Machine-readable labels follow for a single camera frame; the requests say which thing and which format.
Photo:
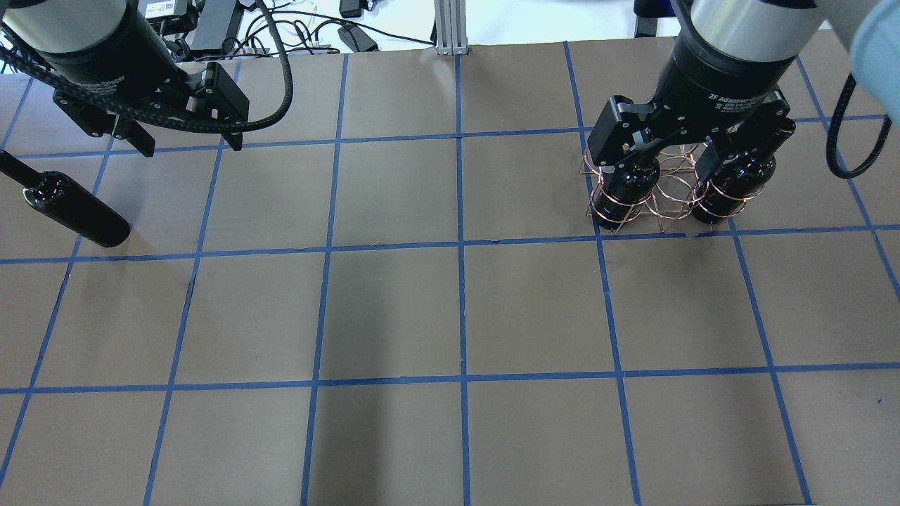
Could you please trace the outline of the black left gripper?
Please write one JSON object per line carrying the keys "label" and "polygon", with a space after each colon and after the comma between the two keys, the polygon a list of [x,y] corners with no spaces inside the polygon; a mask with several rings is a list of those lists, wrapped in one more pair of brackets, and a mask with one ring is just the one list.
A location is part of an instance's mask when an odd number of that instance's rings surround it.
{"label": "black left gripper", "polygon": [[[141,111],[167,113],[189,119],[250,118],[250,99],[218,63],[209,62],[198,72],[177,67],[166,51],[141,49],[130,58],[103,51],[55,53],[53,69],[87,92],[122,100]],[[55,90],[54,103],[85,134],[110,135],[125,141],[144,157],[154,157],[155,139],[135,119],[89,105],[71,93]],[[235,153],[243,148],[244,124],[227,124],[219,134]]]}

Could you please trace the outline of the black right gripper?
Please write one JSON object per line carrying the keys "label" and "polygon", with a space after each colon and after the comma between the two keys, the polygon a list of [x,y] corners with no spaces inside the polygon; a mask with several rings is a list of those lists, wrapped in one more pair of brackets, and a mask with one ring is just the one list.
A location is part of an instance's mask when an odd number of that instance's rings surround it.
{"label": "black right gripper", "polygon": [[587,174],[611,174],[627,158],[704,142],[695,161],[695,186],[709,183],[733,162],[731,137],[709,137],[749,118],[777,86],[793,60],[738,60],[700,35],[676,39],[655,92],[644,103],[613,95],[587,138]]}

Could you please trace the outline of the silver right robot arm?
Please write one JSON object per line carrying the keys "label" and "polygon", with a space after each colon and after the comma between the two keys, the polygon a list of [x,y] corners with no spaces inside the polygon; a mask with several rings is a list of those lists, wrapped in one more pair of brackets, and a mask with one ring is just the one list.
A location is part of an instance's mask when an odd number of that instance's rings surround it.
{"label": "silver right robot arm", "polygon": [[[644,167],[663,148],[717,141],[726,160],[740,152],[727,131],[761,111],[763,100],[823,23],[845,47],[851,72],[830,119],[826,160],[841,179],[861,176],[878,160],[898,121],[896,1],[693,1],[679,13],[681,32],[652,98],[607,101],[589,134],[596,167]],[[836,160],[849,99],[863,89],[886,113],[880,135],[855,169]]]}

